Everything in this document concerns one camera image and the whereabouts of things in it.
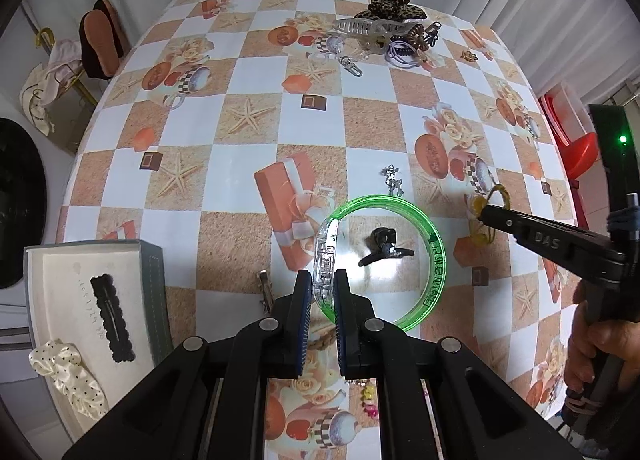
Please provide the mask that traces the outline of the person's right hand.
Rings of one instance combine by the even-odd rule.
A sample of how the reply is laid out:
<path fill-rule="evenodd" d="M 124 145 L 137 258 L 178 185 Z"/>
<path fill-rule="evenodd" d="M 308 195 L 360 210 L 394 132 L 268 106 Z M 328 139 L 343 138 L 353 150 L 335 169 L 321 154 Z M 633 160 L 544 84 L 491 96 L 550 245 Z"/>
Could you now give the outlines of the person's right hand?
<path fill-rule="evenodd" d="M 577 305 L 572 333 L 568 340 L 564 382 L 574 392 L 581 393 L 587 383 L 594 380 L 592 361 L 597 351 L 620 358 L 623 369 L 618 380 L 620 391 L 629 390 L 639 377 L 640 327 L 638 322 L 609 320 L 587 324 L 586 287 L 580 280 L 573 294 Z"/>

